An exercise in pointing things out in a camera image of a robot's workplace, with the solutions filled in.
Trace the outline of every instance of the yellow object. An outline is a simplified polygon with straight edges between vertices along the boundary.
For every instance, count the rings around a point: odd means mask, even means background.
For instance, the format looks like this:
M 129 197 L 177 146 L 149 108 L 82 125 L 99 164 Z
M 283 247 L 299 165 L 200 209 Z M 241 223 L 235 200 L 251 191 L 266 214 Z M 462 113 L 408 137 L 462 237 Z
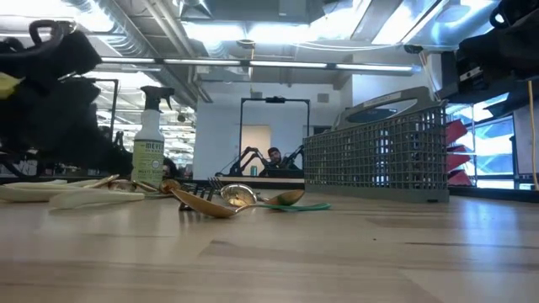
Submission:
M 15 87 L 22 81 L 11 77 L 6 73 L 0 72 L 0 100 L 4 100 L 11 96 L 15 91 Z
M 531 170 L 533 171 L 533 184 L 539 190 L 536 172 L 536 124 L 533 119 L 533 84 L 528 81 L 528 95 L 530 96 L 530 121 L 531 121 Z

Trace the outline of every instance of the wire basket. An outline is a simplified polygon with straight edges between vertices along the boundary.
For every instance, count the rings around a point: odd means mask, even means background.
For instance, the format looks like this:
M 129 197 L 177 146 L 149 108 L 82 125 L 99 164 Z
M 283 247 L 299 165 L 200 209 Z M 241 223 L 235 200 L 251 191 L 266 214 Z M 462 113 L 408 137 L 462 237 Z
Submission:
M 417 102 L 400 113 L 380 106 Z M 348 109 L 334 130 L 304 139 L 305 187 L 325 194 L 447 202 L 445 106 L 428 88 L 389 94 Z

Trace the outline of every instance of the red object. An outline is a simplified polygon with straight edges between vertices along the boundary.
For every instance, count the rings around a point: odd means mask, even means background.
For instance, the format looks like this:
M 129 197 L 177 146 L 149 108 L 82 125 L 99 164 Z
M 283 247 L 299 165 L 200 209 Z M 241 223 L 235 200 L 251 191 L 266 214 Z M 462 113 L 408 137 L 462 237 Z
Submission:
M 447 152 L 466 152 L 464 146 L 448 147 Z M 447 155 L 447 172 L 461 166 L 462 164 L 470 161 L 469 155 Z
M 450 145 L 451 143 L 458 140 L 458 138 L 467 134 L 468 130 L 464 127 L 464 124 L 460 120 L 455 120 L 447 124 L 446 127 L 446 144 Z
M 472 181 L 462 169 L 457 169 L 449 173 L 447 183 L 451 186 L 472 186 Z

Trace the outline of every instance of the spray bottle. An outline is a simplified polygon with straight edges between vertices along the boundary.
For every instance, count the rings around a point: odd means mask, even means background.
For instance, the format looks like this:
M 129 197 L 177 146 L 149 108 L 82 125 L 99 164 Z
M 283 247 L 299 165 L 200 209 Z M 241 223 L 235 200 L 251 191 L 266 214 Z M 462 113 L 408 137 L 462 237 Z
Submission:
M 141 115 L 142 129 L 135 135 L 131 180 L 158 187 L 163 180 L 165 146 L 165 138 L 159 130 L 159 103 L 164 98 L 172 109 L 170 96 L 174 88 L 145 86 L 141 90 L 146 94 L 146 105 Z

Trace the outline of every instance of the wooden table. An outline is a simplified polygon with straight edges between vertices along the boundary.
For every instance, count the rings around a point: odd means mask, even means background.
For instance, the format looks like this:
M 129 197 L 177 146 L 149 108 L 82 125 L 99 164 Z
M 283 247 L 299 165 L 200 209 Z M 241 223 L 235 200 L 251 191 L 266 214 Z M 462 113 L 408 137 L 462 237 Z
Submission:
M 539 208 L 307 194 L 230 220 L 173 199 L 0 204 L 0 302 L 537 302 Z

